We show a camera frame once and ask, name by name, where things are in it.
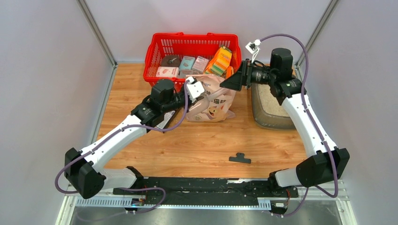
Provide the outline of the black bag clip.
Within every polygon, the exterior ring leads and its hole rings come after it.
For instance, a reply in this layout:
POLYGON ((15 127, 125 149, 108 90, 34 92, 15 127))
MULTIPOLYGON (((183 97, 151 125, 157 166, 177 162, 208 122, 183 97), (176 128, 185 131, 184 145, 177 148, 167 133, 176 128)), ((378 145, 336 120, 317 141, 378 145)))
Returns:
POLYGON ((246 158, 244 153, 238 152, 236 155, 233 157, 229 157, 230 162, 237 162, 237 163, 244 163, 244 164, 250 164, 251 159, 246 158))

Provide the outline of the pink cat litter bag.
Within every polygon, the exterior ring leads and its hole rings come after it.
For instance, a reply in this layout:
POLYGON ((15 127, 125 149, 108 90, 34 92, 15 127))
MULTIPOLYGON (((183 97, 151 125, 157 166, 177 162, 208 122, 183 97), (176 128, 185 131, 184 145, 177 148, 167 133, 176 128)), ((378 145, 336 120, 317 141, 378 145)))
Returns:
POLYGON ((186 119, 190 122, 219 122, 232 119, 236 115, 230 110, 236 92, 221 88, 220 84, 225 80, 214 74, 193 75, 200 81, 205 92, 196 104, 189 108, 186 119))

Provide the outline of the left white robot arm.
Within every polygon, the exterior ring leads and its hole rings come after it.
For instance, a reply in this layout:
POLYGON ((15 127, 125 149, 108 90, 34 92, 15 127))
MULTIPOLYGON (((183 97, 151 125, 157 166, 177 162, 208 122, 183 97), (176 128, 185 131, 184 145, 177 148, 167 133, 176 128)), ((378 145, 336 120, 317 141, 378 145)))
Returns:
POLYGON ((118 152, 149 131, 167 132, 178 127, 159 129, 165 114, 183 108, 184 114, 205 93, 200 81, 189 76, 180 91, 170 79, 160 79, 151 93, 118 126, 91 145, 65 153, 65 166, 56 175, 55 186, 64 194, 94 197, 103 189, 126 188, 131 194, 143 190, 143 181, 129 168, 105 169, 118 152))

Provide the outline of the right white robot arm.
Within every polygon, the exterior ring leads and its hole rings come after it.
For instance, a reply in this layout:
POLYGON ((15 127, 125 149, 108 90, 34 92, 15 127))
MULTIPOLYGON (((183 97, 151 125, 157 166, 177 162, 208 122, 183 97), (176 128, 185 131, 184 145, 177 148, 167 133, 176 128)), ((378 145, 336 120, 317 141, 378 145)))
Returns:
POLYGON ((313 187, 341 178, 350 155, 339 148, 326 134, 311 106, 302 82, 293 75, 293 56, 290 50, 272 50, 270 65, 246 59, 238 71, 220 87, 240 91, 253 83, 268 84, 271 94, 288 113, 298 131, 308 156, 294 168, 279 170, 269 175, 268 191, 280 196, 289 186, 313 187))

